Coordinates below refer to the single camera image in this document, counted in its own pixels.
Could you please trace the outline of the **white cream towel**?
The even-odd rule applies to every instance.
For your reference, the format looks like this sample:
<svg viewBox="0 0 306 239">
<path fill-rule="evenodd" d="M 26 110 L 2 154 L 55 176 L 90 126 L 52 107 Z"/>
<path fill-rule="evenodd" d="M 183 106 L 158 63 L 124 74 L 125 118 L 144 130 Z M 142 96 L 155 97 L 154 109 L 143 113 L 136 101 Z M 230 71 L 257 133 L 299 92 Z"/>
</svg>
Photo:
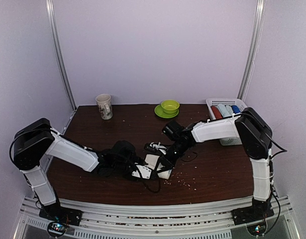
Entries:
<svg viewBox="0 0 306 239">
<path fill-rule="evenodd" d="M 162 169 L 163 165 L 161 163 L 157 163 L 159 156 L 153 155 L 153 154 L 147 154 L 145 157 L 145 162 L 147 163 L 147 167 L 150 169 L 155 169 L 155 166 L 157 165 L 157 171 Z M 164 172 L 158 173 L 159 178 L 168 180 L 170 178 L 170 175 L 172 173 L 172 169 Z"/>
</svg>

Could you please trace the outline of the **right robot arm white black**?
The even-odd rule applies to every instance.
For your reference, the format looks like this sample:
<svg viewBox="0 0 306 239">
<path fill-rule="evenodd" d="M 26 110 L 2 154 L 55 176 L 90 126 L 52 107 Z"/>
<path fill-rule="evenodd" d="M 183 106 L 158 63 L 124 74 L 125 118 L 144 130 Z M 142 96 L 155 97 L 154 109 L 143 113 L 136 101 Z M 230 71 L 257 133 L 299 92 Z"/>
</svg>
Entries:
<svg viewBox="0 0 306 239">
<path fill-rule="evenodd" d="M 273 184 L 272 130 L 253 108 L 221 119 L 201 120 L 187 127 L 175 120 L 166 124 L 163 133 L 173 142 L 157 159 L 158 172 L 172 169 L 184 153 L 210 140 L 237 140 L 249 157 L 253 172 L 253 199 L 249 216 L 258 220 L 267 213 Z"/>
</svg>

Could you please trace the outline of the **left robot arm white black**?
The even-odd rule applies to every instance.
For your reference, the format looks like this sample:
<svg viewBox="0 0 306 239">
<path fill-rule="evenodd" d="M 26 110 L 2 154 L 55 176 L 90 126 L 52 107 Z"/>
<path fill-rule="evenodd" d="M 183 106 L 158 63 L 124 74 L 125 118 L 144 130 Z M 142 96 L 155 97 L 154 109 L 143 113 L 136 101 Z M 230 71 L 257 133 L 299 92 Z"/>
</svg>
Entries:
<svg viewBox="0 0 306 239">
<path fill-rule="evenodd" d="M 145 162 L 137 156 L 135 147 L 125 140 L 112 148 L 98 151 L 83 146 L 53 128 L 50 121 L 41 118 L 18 131 L 9 146 L 9 158 L 23 173 L 45 212 L 54 221 L 65 217 L 54 188 L 41 166 L 41 159 L 57 158 L 100 176 L 108 176 L 121 168 L 127 174 L 138 172 Z"/>
</svg>

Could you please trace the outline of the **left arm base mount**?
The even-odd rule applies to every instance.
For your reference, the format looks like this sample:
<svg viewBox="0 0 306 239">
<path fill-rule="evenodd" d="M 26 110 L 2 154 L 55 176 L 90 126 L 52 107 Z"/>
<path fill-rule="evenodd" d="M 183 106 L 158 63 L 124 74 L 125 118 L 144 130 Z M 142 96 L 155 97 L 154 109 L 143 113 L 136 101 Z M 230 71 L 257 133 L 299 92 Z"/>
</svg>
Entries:
<svg viewBox="0 0 306 239">
<path fill-rule="evenodd" d="M 43 209 L 39 212 L 39 217 L 48 219 L 50 221 L 61 222 L 65 225 L 70 226 L 79 226 L 82 219 L 82 211 L 70 209 L 70 208 L 62 208 L 59 216 L 50 216 Z"/>
</svg>

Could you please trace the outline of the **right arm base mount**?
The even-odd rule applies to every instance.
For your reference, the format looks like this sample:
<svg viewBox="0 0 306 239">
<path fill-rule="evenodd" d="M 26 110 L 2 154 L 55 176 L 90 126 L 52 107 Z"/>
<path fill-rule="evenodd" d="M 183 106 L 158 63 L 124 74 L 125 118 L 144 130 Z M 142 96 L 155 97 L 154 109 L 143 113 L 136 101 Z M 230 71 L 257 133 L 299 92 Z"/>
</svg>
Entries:
<svg viewBox="0 0 306 239">
<path fill-rule="evenodd" d="M 274 215 L 273 209 L 263 212 L 261 209 L 255 210 L 252 207 L 238 208 L 231 211 L 232 219 L 235 225 L 249 224 L 256 221 L 264 221 L 265 218 Z"/>
</svg>

